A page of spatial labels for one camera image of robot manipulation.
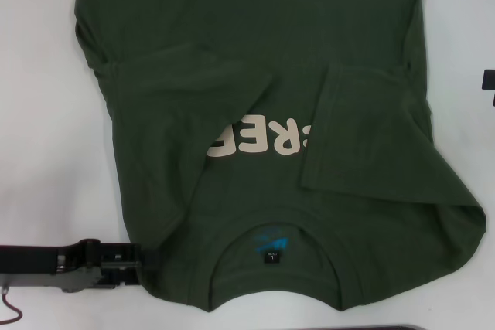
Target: white table surface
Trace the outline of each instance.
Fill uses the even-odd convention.
[[[0,244],[126,242],[111,123],[73,32],[74,0],[0,0]],[[495,0],[425,0],[429,100],[436,144],[495,212],[495,107],[481,90],[495,69]],[[495,240],[460,271],[339,313],[285,292],[247,295],[207,314],[141,287],[63,294],[17,288],[12,329],[241,330],[415,324],[495,328]],[[10,316],[0,308],[0,319]]]

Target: black cable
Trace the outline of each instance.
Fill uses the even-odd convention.
[[[5,306],[14,311],[15,313],[17,313],[17,317],[16,318],[13,318],[12,320],[6,320],[6,321],[0,321],[0,326],[2,325],[9,325],[9,324],[13,324],[14,322],[17,322],[19,321],[21,318],[22,318],[22,312],[20,309],[14,307],[12,304],[8,303],[7,302],[7,293],[9,292],[9,289],[7,287],[4,287],[2,289],[2,301],[3,301],[3,304],[5,304]]]

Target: green t-shirt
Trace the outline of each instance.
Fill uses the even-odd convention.
[[[457,270],[486,229],[432,143],[421,0],[77,0],[153,295],[344,310]]]

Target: red cable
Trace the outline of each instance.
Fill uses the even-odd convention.
[[[12,311],[14,311],[15,313],[17,313],[17,317],[16,318],[13,318],[12,320],[6,320],[6,321],[0,321],[0,326],[2,325],[9,325],[9,324],[13,324],[14,322],[17,322],[18,320],[20,320],[22,318],[22,312],[20,309],[14,307],[12,304],[8,303],[7,302],[7,290],[4,289],[2,290],[2,301],[3,301],[3,304],[5,304],[5,306],[9,309],[11,309]]]

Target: white background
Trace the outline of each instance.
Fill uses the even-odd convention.
[[[0,0],[0,244],[125,242],[111,123],[74,36],[74,0]],[[425,0],[429,100],[441,153],[495,211],[495,107],[481,90],[495,69],[495,0]],[[12,329],[277,329],[415,324],[495,328],[495,241],[459,272],[339,313],[298,294],[253,294],[211,314],[140,287],[63,294],[11,289]],[[0,319],[10,316],[0,309]]]

